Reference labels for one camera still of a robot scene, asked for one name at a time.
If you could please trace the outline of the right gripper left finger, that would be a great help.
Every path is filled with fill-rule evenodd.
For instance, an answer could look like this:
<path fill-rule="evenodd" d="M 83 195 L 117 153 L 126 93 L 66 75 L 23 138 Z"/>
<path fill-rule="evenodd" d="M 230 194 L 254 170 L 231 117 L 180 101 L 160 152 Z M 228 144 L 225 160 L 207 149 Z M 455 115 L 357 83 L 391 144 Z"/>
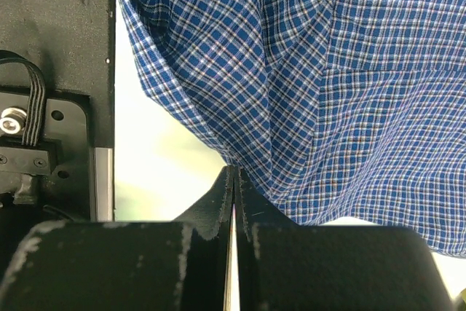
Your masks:
<path fill-rule="evenodd" d="M 173 221 L 44 221 L 1 274 L 3 310 L 224 310 L 233 170 Z"/>

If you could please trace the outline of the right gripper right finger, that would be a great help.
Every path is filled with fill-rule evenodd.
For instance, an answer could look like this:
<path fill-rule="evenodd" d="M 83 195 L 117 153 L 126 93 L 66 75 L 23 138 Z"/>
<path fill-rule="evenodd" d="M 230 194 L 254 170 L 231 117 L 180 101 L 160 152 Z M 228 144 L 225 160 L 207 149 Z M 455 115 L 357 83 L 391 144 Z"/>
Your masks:
<path fill-rule="evenodd" d="M 405 227 L 300 226 L 234 172 L 242 310 L 451 310 L 424 240 Z"/>

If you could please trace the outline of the blue checkered long sleeve shirt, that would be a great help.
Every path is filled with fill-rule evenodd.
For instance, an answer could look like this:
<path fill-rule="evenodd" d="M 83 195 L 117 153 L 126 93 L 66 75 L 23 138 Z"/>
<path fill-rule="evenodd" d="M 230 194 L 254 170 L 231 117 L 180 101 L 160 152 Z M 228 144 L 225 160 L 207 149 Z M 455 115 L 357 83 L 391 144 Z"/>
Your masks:
<path fill-rule="evenodd" d="M 287 217 L 465 256 L 465 0 L 118 0 L 145 94 Z"/>

